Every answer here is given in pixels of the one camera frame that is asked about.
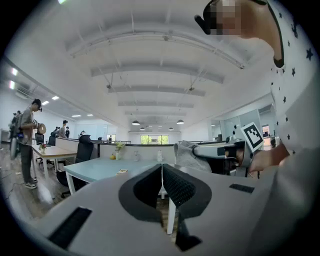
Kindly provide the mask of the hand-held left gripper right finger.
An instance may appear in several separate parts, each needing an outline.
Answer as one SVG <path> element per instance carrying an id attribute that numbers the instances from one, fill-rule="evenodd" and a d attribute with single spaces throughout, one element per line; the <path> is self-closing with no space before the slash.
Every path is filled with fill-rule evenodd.
<path id="1" fill-rule="evenodd" d="M 265 254 L 259 180 L 163 165 L 163 185 L 178 210 L 175 245 L 183 256 Z"/>

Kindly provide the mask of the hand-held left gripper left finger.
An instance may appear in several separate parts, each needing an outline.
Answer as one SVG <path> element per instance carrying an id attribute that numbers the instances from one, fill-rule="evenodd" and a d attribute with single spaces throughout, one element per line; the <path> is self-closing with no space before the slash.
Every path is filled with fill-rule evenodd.
<path id="1" fill-rule="evenodd" d="M 162 168 L 95 181 L 54 207 L 32 232 L 51 256 L 175 256 L 157 198 Z"/>

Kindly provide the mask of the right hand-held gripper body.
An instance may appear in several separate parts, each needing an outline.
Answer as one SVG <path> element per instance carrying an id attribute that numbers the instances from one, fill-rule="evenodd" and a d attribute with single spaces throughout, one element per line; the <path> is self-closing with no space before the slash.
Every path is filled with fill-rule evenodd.
<path id="1" fill-rule="evenodd" d="M 254 155 L 263 146 L 264 140 L 254 122 L 244 125 L 237 131 L 240 131 L 239 134 L 243 138 L 236 138 L 236 134 L 234 134 L 228 137 L 224 147 L 225 152 L 227 152 L 225 159 L 237 162 L 233 165 L 232 170 L 228 170 L 227 173 L 230 176 L 247 177 Z"/>

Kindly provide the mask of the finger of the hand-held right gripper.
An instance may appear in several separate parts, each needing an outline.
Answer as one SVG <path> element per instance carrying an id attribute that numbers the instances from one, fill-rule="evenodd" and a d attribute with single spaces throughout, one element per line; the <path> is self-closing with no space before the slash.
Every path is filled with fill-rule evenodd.
<path id="1" fill-rule="evenodd" d="M 245 141 L 209 143 L 195 146 L 193 154 L 204 158 L 235 158 L 237 150 L 244 148 Z"/>

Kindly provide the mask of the grey cloth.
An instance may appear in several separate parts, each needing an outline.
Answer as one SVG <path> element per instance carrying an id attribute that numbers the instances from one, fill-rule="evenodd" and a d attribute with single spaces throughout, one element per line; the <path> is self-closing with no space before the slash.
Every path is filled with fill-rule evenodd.
<path id="1" fill-rule="evenodd" d="M 175 154 L 175 164 L 206 173 L 212 173 L 208 161 L 201 156 L 196 156 L 193 149 L 198 144 L 183 140 L 181 143 L 175 143 L 173 146 Z"/>

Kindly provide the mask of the person's right forearm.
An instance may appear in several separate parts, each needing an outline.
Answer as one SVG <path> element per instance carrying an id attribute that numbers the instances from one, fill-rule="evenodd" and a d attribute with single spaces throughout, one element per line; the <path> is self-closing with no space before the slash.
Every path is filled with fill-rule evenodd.
<path id="1" fill-rule="evenodd" d="M 253 156 L 249 172 L 262 172 L 268 167 L 278 166 L 288 156 L 290 154 L 282 143 L 271 150 L 261 150 Z"/>

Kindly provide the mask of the green vase with yellow flowers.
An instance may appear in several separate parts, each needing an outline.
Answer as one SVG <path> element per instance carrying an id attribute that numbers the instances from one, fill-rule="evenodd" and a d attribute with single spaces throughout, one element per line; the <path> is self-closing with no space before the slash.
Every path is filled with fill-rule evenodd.
<path id="1" fill-rule="evenodd" d="M 121 142 L 121 141 L 117 141 L 115 146 L 115 159 L 116 160 L 120 160 L 120 151 L 125 147 L 125 143 Z"/>

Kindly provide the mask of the window with green view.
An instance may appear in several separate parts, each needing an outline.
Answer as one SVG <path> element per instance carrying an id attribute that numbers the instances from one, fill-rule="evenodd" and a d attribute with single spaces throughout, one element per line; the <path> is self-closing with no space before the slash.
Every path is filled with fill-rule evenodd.
<path id="1" fill-rule="evenodd" d="M 141 145 L 168 145 L 169 136 L 168 135 L 141 135 L 140 144 Z"/>

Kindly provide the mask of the white star-print shirt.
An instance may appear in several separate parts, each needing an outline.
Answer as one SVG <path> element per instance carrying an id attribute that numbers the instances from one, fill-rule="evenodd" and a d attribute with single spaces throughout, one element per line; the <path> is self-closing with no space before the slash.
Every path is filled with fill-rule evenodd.
<path id="1" fill-rule="evenodd" d="M 277 0 L 267 0 L 278 23 L 283 66 L 268 81 L 275 108 L 275 132 L 293 155 L 320 147 L 320 57 L 304 29 Z"/>

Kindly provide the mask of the black office chair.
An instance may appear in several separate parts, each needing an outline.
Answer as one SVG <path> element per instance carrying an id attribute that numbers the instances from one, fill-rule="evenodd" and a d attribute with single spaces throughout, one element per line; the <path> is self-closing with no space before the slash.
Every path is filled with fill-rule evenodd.
<path id="1" fill-rule="evenodd" d="M 44 143 L 44 135 L 41 133 L 36 133 L 35 134 L 35 141 L 37 145 L 41 145 Z M 43 163 L 43 159 L 41 157 L 38 157 L 35 159 L 35 161 L 40 160 L 39 165 Z M 55 166 L 55 163 L 51 160 L 46 161 L 47 164 L 50 164 L 52 166 Z"/>
<path id="2" fill-rule="evenodd" d="M 90 135 L 85 134 L 79 138 L 77 146 L 77 154 L 75 157 L 75 164 L 89 161 L 93 152 L 94 144 L 91 142 Z M 67 175 L 65 171 L 59 171 L 56 174 L 57 180 L 65 187 L 68 187 Z M 73 177 L 73 184 L 75 190 L 79 190 L 87 183 L 79 178 Z"/>

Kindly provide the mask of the light wooden desk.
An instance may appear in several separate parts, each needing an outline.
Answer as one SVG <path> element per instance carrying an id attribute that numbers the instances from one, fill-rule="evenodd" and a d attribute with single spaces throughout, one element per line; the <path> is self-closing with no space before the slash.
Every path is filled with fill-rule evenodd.
<path id="1" fill-rule="evenodd" d="M 54 199 L 55 194 L 50 182 L 47 160 L 54 161 L 54 169 L 57 172 L 59 159 L 73 158 L 75 160 L 77 153 L 75 151 L 70 151 L 57 146 L 47 147 L 46 149 L 41 151 L 39 145 L 32 145 L 32 150 L 35 154 L 42 158 L 46 188 L 48 189 L 51 198 Z"/>

